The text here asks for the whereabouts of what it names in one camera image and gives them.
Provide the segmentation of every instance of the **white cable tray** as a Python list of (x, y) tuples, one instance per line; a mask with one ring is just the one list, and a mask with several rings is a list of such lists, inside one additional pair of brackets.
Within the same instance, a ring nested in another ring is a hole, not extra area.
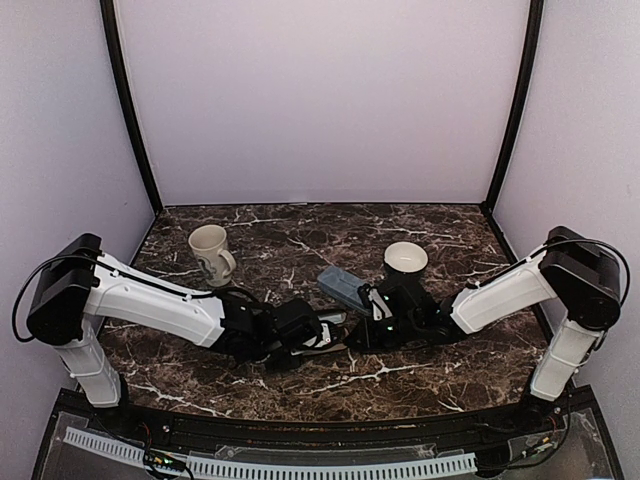
[[(142, 449), (112, 438), (68, 427), (64, 442), (117, 462), (143, 468)], [(477, 471), (474, 453), (409, 462), (335, 467), (266, 465), (215, 460), (197, 455), (171, 455), (186, 462), (196, 478), (207, 480), (423, 480)]]

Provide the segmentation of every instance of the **mug handle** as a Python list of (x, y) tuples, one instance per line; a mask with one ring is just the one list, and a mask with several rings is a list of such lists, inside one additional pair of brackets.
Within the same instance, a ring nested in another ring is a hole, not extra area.
[(236, 259), (233, 258), (233, 255), (231, 255), (231, 252), (229, 252), (228, 250), (220, 250), (219, 255), (222, 258), (224, 258), (225, 261), (227, 262), (227, 264), (229, 265), (229, 268), (226, 269), (224, 272), (222, 272), (222, 276), (223, 277), (228, 277), (229, 275), (231, 275), (233, 273), (233, 271), (238, 266), (236, 264)]

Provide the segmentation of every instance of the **blue object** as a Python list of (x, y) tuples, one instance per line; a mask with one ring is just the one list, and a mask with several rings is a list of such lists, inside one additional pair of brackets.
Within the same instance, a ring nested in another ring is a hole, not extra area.
[(338, 267), (330, 266), (318, 275), (318, 287), (324, 293), (349, 308), (364, 314), (371, 314), (371, 310), (364, 307), (358, 288), (366, 282), (355, 275)]

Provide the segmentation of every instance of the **cup rim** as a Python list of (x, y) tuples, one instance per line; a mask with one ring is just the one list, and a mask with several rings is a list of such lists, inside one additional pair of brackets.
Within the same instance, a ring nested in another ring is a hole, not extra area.
[[(409, 249), (413, 255), (415, 255), (414, 260), (417, 262), (417, 266), (413, 268), (406, 268), (406, 265), (399, 266), (397, 261), (399, 257), (394, 257), (394, 255), (398, 255), (398, 250), (400, 249)], [(429, 263), (429, 256), (427, 252), (420, 245), (417, 245), (412, 242), (395, 242), (389, 245), (384, 251), (384, 263), (386, 263), (389, 267), (394, 269), (400, 273), (417, 273), (424, 268)]]
[[(220, 235), (220, 239), (214, 245), (207, 245), (206, 247), (194, 245), (197, 236), (200, 235), (211, 235), (216, 234)], [(219, 248), (224, 242), (227, 240), (227, 231), (221, 227), (220, 225), (203, 225), (201, 227), (196, 228), (189, 235), (189, 246), (192, 250), (197, 252), (208, 252)]]

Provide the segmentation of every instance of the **black metal post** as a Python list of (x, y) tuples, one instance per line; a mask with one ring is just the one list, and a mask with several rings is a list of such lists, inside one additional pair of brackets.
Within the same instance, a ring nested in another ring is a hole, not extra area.
[(122, 108), (122, 114), (124, 115), (124, 121), (127, 125), (129, 139), (131, 140), (131, 146), (133, 147), (133, 153), (136, 157), (140, 175), (142, 176), (144, 188), (147, 191), (147, 196), (149, 197), (153, 211), (158, 215), (163, 209), (162, 200), (160, 199), (158, 186), (153, 178), (151, 164), (149, 163), (149, 157), (147, 157), (147, 151), (142, 141), (140, 125), (138, 124), (138, 117), (136, 116), (136, 110), (133, 105), (131, 89), (129, 88), (129, 81), (127, 80), (127, 72), (124, 65), (124, 57), (122, 55), (122, 46), (118, 35), (118, 24), (116, 22), (113, 0), (100, 0), (100, 8), (102, 10), (102, 22), (104, 24), (104, 34), (107, 39), (109, 58), (111, 59), (113, 78), (116, 82), (118, 97), (120, 98), (120, 107)]
[(527, 100), (527, 92), (529, 91), (529, 83), (531, 82), (531, 72), (536, 56), (536, 47), (538, 46), (543, 6), (544, 0), (531, 0), (529, 4), (529, 20), (527, 22), (527, 32), (522, 49), (518, 81), (516, 82), (516, 89), (513, 94), (513, 102), (511, 103), (511, 111), (509, 112), (507, 128), (504, 132), (502, 147), (498, 155), (498, 162), (496, 163), (496, 169), (493, 172), (489, 192), (484, 202), (489, 212), (493, 212), (498, 202), (500, 190), (502, 189), (502, 184), (504, 183), (507, 169), (509, 168), (513, 147), (515, 146), (518, 136), (518, 129), (520, 128), (520, 121), (522, 120), (522, 113), (524, 112), (524, 105)]

